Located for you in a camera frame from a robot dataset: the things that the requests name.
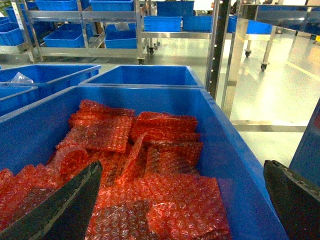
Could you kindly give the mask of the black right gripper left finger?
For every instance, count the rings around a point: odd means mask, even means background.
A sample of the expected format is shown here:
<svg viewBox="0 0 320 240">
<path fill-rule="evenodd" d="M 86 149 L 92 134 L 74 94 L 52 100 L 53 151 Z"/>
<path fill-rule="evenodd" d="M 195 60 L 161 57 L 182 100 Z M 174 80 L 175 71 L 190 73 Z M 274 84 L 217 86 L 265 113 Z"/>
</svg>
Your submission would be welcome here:
<svg viewBox="0 0 320 240">
<path fill-rule="evenodd" d="M 0 233 L 2 240 L 83 240 L 103 167 L 92 162 L 30 213 Z"/>
</svg>

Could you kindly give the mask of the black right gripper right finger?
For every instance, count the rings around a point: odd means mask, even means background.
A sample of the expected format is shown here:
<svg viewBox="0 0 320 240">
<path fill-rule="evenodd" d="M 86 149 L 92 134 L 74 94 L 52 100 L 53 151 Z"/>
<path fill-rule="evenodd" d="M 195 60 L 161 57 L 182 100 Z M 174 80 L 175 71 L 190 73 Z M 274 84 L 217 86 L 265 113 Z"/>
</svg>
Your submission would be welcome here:
<svg viewBox="0 0 320 240">
<path fill-rule="evenodd" d="M 320 187 L 276 160 L 263 177 L 272 205 L 290 240 L 320 238 Z"/>
</svg>

